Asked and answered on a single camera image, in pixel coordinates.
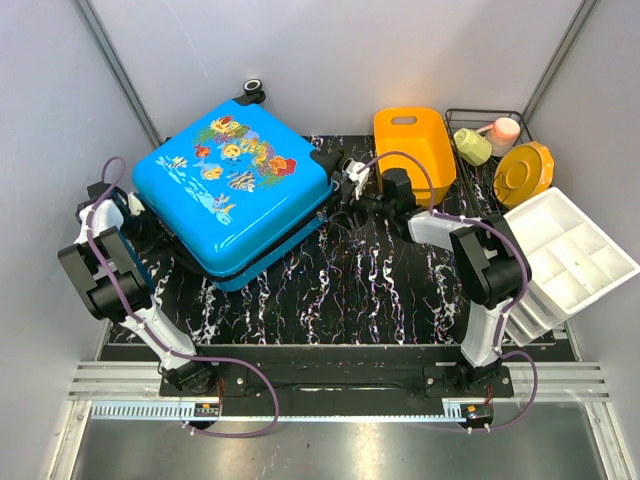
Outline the blue fish-print suitcase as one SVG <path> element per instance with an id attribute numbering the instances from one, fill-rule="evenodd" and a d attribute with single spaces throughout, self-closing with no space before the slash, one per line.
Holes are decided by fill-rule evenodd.
<path id="1" fill-rule="evenodd" d="M 132 174 L 144 206 L 197 271 L 242 289 L 326 219 L 344 154 L 321 154 L 262 106 L 250 79 L 230 99 L 140 160 Z"/>

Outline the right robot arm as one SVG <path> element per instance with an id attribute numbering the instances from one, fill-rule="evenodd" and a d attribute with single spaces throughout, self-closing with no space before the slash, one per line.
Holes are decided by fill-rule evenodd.
<path id="1" fill-rule="evenodd" d="M 383 175 L 388 196 L 359 194 L 361 184 L 355 174 L 332 175 L 331 204 L 338 208 L 338 222 L 352 227 L 380 214 L 404 240 L 452 253 L 470 310 L 460 345 L 463 359 L 445 370 L 443 380 L 466 396 L 484 392 L 500 377 L 507 317 L 531 280 L 529 263 L 506 219 L 500 214 L 454 216 L 421 207 L 407 172 L 399 168 Z"/>

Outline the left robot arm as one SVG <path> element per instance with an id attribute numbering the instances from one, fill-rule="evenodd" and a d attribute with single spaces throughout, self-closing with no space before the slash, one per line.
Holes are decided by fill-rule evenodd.
<path id="1" fill-rule="evenodd" d="M 99 181 L 79 204 L 80 233 L 58 252 L 58 260 L 89 313 L 108 319 L 141 339 L 159 359 L 163 379 L 180 393 L 203 396 L 215 386 L 215 367 L 198 361 L 191 338 L 180 331 L 155 299 L 155 287 L 127 235 L 140 219 L 117 186 Z"/>

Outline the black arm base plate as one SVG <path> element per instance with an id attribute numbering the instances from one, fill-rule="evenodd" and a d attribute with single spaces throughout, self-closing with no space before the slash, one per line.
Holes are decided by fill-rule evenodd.
<path id="1" fill-rule="evenodd" d="M 222 395 L 230 415 L 271 415 L 271 389 L 283 418 L 437 415 L 446 398 L 514 395 L 504 364 L 474 372 L 458 346 L 222 345 L 204 352 L 236 360 L 214 368 L 208 391 Z"/>

